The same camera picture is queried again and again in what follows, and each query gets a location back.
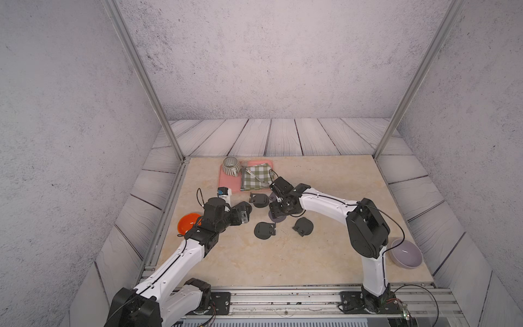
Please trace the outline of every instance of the metal base plate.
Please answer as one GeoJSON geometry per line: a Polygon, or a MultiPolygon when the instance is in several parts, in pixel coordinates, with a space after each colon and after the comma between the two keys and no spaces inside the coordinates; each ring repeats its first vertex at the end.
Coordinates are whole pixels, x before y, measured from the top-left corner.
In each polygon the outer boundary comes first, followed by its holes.
{"type": "MultiPolygon", "coordinates": [[[[214,303],[216,315],[228,315],[231,307],[231,293],[229,292],[211,292],[211,303],[214,303]]],[[[212,315],[212,308],[205,315],[212,315]]]]}
{"type": "MultiPolygon", "coordinates": [[[[345,314],[365,314],[369,313],[367,310],[362,309],[365,303],[361,297],[361,292],[340,292],[341,304],[339,305],[340,311],[345,314]]],[[[399,314],[402,313],[400,306],[394,303],[385,305],[385,307],[377,314],[399,314]]]]}

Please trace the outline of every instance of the metal frame pole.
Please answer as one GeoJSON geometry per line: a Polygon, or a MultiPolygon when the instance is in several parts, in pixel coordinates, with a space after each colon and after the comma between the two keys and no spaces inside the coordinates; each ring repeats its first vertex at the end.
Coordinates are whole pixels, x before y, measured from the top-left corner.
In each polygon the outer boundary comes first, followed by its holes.
{"type": "Polygon", "coordinates": [[[140,60],[140,56],[138,56],[138,52],[136,51],[136,47],[134,46],[134,43],[131,39],[131,35],[129,34],[129,30],[123,21],[122,15],[120,14],[118,5],[115,0],[103,0],[103,4],[105,5],[107,14],[112,20],[112,24],[115,27],[116,33],[118,34],[118,37],[120,38],[120,41],[122,42],[123,47],[125,48],[127,55],[132,62],[134,70],[138,75],[138,79],[140,80],[140,83],[142,83],[142,86],[147,93],[147,97],[153,106],[153,110],[156,113],[156,116],[158,117],[158,120],[160,121],[160,124],[162,125],[162,128],[164,129],[170,144],[173,146],[176,155],[180,159],[180,162],[182,162],[184,160],[184,154],[181,151],[178,142],[176,141],[176,137],[174,136],[173,130],[170,127],[169,121],[165,117],[162,104],[160,103],[160,100],[154,91],[151,80],[145,71],[145,67],[143,66],[142,61],[140,60]]]}
{"type": "Polygon", "coordinates": [[[378,158],[381,156],[383,150],[387,145],[387,142],[392,137],[394,130],[400,124],[400,121],[403,118],[405,111],[407,110],[409,104],[414,98],[414,95],[416,94],[416,91],[418,90],[423,79],[425,78],[425,75],[427,74],[430,68],[430,64],[432,64],[432,62],[434,61],[434,58],[441,49],[441,46],[443,45],[450,30],[452,29],[452,26],[458,19],[461,9],[463,7],[463,3],[464,0],[452,0],[452,3],[450,4],[449,9],[445,14],[443,21],[441,22],[438,30],[434,34],[434,37],[432,38],[432,41],[430,42],[427,50],[425,51],[422,61],[421,63],[419,63],[418,69],[416,70],[416,73],[414,74],[414,77],[411,80],[411,83],[405,91],[405,94],[403,95],[403,98],[401,99],[400,103],[396,107],[396,111],[394,111],[394,114],[392,115],[392,118],[389,121],[389,125],[385,129],[385,133],[383,134],[380,143],[378,144],[374,154],[372,155],[374,157],[374,160],[378,160],[378,158]]]}

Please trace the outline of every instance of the black round disc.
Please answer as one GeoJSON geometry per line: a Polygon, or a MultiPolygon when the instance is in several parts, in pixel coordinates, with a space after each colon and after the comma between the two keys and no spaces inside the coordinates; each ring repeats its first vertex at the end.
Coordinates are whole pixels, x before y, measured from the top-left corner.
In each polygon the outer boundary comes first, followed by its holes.
{"type": "Polygon", "coordinates": [[[280,217],[274,217],[272,212],[269,211],[269,218],[273,221],[273,222],[282,222],[285,220],[285,218],[287,218],[287,216],[280,216],[280,217]]]}

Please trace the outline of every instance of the orange bowl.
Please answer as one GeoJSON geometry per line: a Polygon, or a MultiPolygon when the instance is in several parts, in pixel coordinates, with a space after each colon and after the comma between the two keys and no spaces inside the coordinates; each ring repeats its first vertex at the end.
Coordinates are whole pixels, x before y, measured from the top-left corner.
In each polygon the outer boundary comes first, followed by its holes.
{"type": "Polygon", "coordinates": [[[180,221],[178,221],[178,233],[181,235],[185,235],[189,231],[189,229],[192,228],[192,226],[195,224],[196,220],[201,215],[199,213],[190,213],[188,215],[183,216],[180,221]]]}

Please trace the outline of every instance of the beige countertop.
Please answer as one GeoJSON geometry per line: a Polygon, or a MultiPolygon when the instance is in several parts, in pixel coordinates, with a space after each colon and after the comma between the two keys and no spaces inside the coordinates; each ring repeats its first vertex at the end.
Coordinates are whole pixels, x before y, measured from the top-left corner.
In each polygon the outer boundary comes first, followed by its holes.
{"type": "MultiPolygon", "coordinates": [[[[402,226],[407,240],[414,241],[370,155],[239,159],[272,160],[274,170],[292,185],[308,184],[319,191],[348,200],[369,198],[402,226]]],[[[196,201],[198,187],[202,189],[205,200],[216,196],[222,161],[222,157],[191,158],[158,265],[165,262],[182,241],[181,237],[177,237],[180,218],[191,212],[203,214],[203,208],[196,201]]],[[[249,192],[233,193],[231,205],[248,199],[249,192]]],[[[361,256],[350,245],[344,225],[319,213],[306,212],[303,216],[314,223],[310,235],[299,236],[292,229],[297,218],[288,216],[285,221],[276,224],[276,235],[268,240],[260,240],[254,236],[254,227],[260,221],[271,222],[268,211],[268,206],[253,206],[249,223],[230,226],[221,233],[217,245],[187,274],[184,282],[195,277],[212,286],[363,283],[361,256]]],[[[391,229],[389,242],[400,238],[400,228],[389,218],[384,219],[391,229]]],[[[393,264],[388,256],[385,260],[386,275],[391,283],[433,280],[425,263],[419,268],[407,270],[393,264]]]]}

